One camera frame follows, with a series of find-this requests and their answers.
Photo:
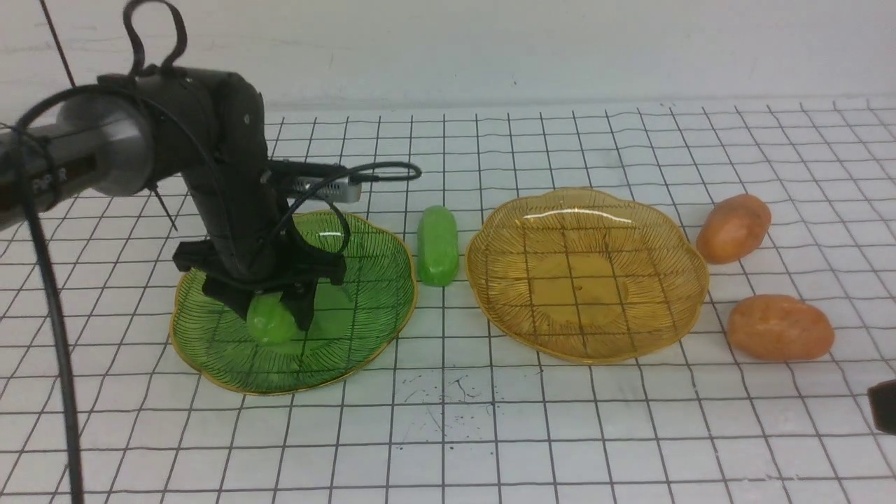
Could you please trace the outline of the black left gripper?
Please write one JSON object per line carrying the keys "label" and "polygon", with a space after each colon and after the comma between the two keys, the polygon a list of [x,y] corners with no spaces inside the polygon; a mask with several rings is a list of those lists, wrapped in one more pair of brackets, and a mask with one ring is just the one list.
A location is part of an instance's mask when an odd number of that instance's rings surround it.
{"label": "black left gripper", "polygon": [[316,288],[320,281],[340,285],[347,271],[342,254],[314,248],[297,230],[270,242],[251,239],[234,244],[210,238],[180,243],[173,255],[178,271],[204,275],[199,290],[246,321],[256,294],[281,293],[279,301],[307,332],[314,320]]}

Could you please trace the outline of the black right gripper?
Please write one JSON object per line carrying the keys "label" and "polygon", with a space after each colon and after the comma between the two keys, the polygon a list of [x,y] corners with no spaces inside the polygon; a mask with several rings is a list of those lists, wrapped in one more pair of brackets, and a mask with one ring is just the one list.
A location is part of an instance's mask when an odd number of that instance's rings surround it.
{"label": "black right gripper", "polygon": [[871,420],[880,433],[896,434],[896,380],[877,383],[867,389]]}

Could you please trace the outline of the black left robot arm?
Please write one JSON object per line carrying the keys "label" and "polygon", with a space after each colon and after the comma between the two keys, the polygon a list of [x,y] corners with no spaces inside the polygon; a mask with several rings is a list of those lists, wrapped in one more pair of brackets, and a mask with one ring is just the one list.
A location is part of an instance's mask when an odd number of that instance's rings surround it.
{"label": "black left robot arm", "polygon": [[179,68],[128,82],[102,76],[67,90],[55,122],[2,133],[2,228],[84,190],[130,197],[183,177],[207,239],[177,246],[180,272],[240,318],[253,295],[278,293],[297,326],[312,322],[320,281],[343,283],[340,252],[314,248],[291,223],[275,183],[293,162],[271,160],[263,96],[230,71]]}

